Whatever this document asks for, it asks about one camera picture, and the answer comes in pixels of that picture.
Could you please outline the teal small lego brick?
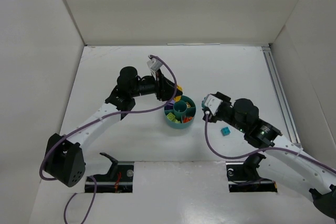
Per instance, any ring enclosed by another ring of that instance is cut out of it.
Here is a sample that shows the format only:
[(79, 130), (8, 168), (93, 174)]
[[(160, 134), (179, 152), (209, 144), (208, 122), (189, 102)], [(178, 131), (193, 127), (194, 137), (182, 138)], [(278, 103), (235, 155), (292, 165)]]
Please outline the teal small lego brick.
[(222, 129), (221, 129), (221, 133), (222, 133), (223, 136), (228, 136), (228, 135), (230, 135), (230, 129), (229, 129), (229, 127), (224, 127), (224, 128), (222, 128)]

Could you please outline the dark purple lego brick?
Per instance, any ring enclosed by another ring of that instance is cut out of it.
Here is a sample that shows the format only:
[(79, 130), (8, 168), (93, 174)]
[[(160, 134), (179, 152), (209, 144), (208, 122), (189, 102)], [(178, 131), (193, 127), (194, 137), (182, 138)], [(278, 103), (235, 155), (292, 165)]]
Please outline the dark purple lego brick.
[(168, 104), (164, 107), (164, 110), (167, 111), (167, 110), (172, 110), (173, 109), (173, 104)]

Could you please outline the lime green lego brick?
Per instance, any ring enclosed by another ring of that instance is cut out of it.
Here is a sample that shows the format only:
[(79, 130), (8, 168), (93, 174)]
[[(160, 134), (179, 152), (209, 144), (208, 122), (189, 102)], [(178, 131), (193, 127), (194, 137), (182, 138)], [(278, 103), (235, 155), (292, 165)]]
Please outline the lime green lego brick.
[(169, 113), (166, 117), (170, 121), (175, 121), (175, 119), (176, 119), (176, 117), (173, 113)]

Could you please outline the orange round lego piece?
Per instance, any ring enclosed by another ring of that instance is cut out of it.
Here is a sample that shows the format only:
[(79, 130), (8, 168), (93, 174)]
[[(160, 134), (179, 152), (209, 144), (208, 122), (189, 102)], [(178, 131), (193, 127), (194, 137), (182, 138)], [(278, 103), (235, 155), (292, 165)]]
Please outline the orange round lego piece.
[(192, 117), (185, 117), (184, 119), (183, 119), (183, 123), (187, 123), (187, 122), (189, 122), (189, 121), (191, 121), (192, 120)]

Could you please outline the blue printed oval lego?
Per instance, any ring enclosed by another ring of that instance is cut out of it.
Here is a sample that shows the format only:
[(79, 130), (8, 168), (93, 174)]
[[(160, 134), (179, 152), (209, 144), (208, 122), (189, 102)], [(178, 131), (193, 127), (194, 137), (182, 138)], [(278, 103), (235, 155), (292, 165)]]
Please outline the blue printed oval lego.
[(202, 100), (201, 106), (202, 106), (202, 109), (205, 108), (205, 100), (204, 99)]

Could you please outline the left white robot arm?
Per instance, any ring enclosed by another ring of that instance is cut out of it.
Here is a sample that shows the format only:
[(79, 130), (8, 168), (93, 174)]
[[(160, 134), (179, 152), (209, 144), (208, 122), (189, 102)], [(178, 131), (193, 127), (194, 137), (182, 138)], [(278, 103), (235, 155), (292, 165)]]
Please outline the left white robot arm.
[(109, 127), (122, 121), (128, 114), (135, 114), (135, 98), (155, 94), (165, 104), (183, 94), (175, 80), (167, 79), (161, 70), (150, 76), (139, 77), (136, 68), (120, 70), (117, 85), (103, 105), (84, 123), (63, 136), (55, 133), (47, 143), (45, 157), (39, 174), (43, 180), (57, 180), (72, 187), (86, 170), (84, 153)]

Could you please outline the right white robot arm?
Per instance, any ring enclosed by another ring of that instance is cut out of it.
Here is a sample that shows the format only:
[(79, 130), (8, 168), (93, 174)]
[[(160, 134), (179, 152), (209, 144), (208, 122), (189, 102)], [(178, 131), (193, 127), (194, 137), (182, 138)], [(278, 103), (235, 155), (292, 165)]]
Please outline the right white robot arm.
[(232, 103), (217, 92), (202, 101), (206, 124), (223, 121), (244, 135), (254, 151), (244, 158), (238, 171), (229, 168), (233, 181), (273, 180), (306, 197), (325, 216), (335, 218), (335, 169), (319, 162), (294, 145), (279, 129), (259, 117), (259, 109), (245, 98)]

